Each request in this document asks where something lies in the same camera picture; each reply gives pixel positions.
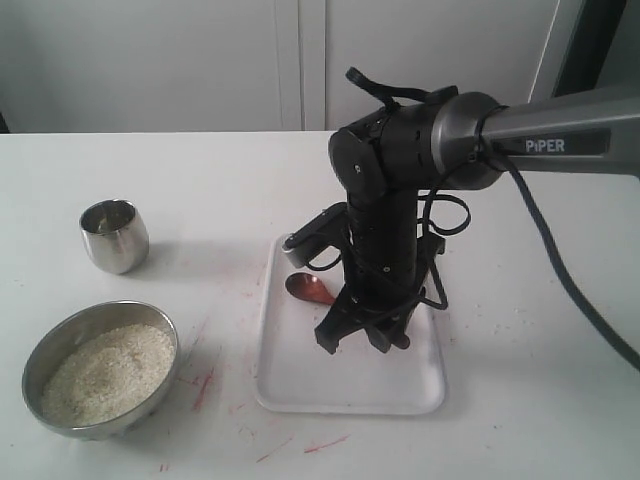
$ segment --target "stainless steel cup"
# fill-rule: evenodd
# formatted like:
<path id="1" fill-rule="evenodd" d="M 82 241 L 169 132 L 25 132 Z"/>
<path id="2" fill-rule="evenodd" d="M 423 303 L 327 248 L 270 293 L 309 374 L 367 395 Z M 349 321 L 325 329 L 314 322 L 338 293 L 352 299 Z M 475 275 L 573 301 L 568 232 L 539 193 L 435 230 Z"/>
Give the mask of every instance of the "stainless steel cup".
<path id="1" fill-rule="evenodd" d="M 140 214 L 126 200 L 105 200 L 80 217 L 84 247 L 91 261 L 109 273 L 125 273 L 149 253 L 149 235 Z"/>

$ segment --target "table surface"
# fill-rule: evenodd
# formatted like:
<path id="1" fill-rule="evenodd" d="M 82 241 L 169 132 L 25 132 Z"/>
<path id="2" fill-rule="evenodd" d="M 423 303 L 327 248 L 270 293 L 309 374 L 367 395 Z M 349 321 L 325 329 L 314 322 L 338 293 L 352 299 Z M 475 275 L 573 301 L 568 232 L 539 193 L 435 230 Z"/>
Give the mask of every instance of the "table surface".
<path id="1" fill-rule="evenodd" d="M 638 478 L 640 376 L 567 298 L 506 176 L 461 194 L 473 222 L 439 260 L 451 307 L 436 315 L 448 382 L 436 412 L 276 414 L 256 403 L 269 245 L 344 198 L 328 136 L 0 136 L 2 478 Z M 640 182 L 525 176 L 577 283 L 640 348 Z M 95 268 L 78 230 L 84 208 L 115 197 L 138 206 L 152 242 L 126 276 Z M 459 213 L 436 217 L 453 225 Z M 174 320 L 190 351 L 181 381 L 123 438 L 50 433 L 23 404 L 24 363 L 65 317 L 116 299 Z M 194 409 L 193 381 L 212 368 Z"/>

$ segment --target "plastic tray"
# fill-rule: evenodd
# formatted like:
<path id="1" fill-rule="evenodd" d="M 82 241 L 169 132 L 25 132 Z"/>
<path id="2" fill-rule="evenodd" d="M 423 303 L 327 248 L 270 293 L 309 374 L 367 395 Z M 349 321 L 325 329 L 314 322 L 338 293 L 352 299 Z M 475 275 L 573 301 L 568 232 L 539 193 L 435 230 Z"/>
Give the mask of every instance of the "plastic tray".
<path id="1" fill-rule="evenodd" d="M 417 415 L 438 408 L 445 380 L 430 309 L 416 308 L 407 350 L 392 347 L 383 354 L 360 331 L 330 355 L 316 344 L 313 331 L 328 307 L 297 300 L 284 288 L 287 276 L 300 271 L 281 251 L 284 238 L 274 242 L 267 266 L 255 376 L 258 402 L 277 412 Z M 341 265 L 317 275 L 338 294 Z"/>

